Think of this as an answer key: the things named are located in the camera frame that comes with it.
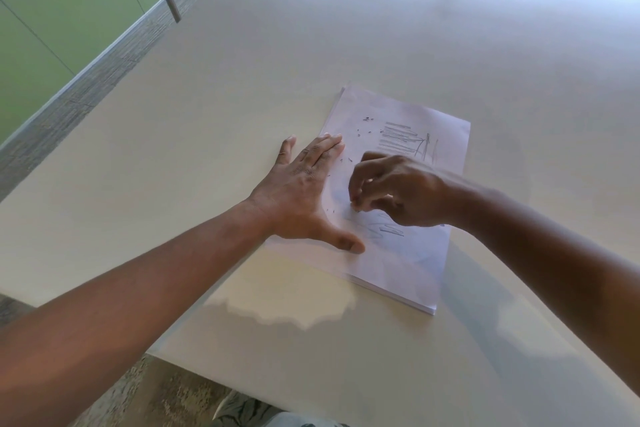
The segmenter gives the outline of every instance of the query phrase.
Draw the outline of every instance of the person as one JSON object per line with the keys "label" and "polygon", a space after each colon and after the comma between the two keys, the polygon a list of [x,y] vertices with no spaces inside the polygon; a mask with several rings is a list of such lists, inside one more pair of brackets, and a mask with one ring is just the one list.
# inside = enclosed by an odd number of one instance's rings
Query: person
{"label": "person", "polygon": [[[322,135],[292,158],[295,140],[284,140],[271,171],[241,203],[2,329],[0,425],[67,425],[269,236],[362,253],[364,243],[333,226],[320,202],[344,149],[340,135]],[[446,223],[475,236],[640,392],[640,273],[633,263],[497,190],[404,156],[365,153],[349,195],[355,210],[380,209],[400,225]],[[270,422],[300,427],[305,420],[278,414]]]}

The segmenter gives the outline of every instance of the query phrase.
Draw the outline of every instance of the gray wooden floor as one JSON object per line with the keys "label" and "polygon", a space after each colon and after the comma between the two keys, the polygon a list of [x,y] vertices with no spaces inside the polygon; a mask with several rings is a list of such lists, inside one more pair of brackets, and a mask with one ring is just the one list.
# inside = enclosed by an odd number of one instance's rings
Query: gray wooden floor
{"label": "gray wooden floor", "polygon": [[[175,0],[184,15],[197,0]],[[166,4],[153,10],[104,58],[0,151],[0,201],[100,104],[175,22]],[[0,327],[31,308],[0,296]],[[228,388],[145,355],[74,427],[207,425]]]}

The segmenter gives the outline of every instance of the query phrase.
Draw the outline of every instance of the person's right arm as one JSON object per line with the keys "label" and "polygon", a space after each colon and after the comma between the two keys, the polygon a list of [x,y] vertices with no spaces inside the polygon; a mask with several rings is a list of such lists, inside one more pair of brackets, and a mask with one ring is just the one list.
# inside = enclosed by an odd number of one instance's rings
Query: person's right arm
{"label": "person's right arm", "polygon": [[400,225],[465,230],[531,287],[640,394],[640,268],[499,191],[402,156],[367,152],[349,194]]}

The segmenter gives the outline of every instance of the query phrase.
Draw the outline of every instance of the paper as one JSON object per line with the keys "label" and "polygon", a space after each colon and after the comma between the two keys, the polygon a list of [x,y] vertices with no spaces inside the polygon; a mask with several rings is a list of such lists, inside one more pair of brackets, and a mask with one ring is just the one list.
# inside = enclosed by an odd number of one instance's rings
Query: paper
{"label": "paper", "polygon": [[346,148],[333,165],[322,195],[325,213],[366,246],[354,255],[311,240],[268,246],[278,253],[349,278],[357,284],[435,313],[451,227],[401,227],[379,210],[355,212],[348,183],[367,150],[402,154],[461,174],[470,124],[421,105],[402,103],[356,86],[343,89],[321,134],[342,134]]}

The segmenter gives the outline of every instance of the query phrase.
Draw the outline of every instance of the table top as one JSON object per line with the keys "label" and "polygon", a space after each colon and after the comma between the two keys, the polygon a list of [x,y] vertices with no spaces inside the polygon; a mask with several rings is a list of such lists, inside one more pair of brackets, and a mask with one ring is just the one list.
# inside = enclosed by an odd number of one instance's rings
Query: table top
{"label": "table top", "polygon": [[[40,305],[243,199],[348,82],[471,122],[465,176],[640,262],[640,0],[201,0],[0,204]],[[637,398],[454,230],[435,317],[260,249],[152,352],[352,426],[631,425]]]}

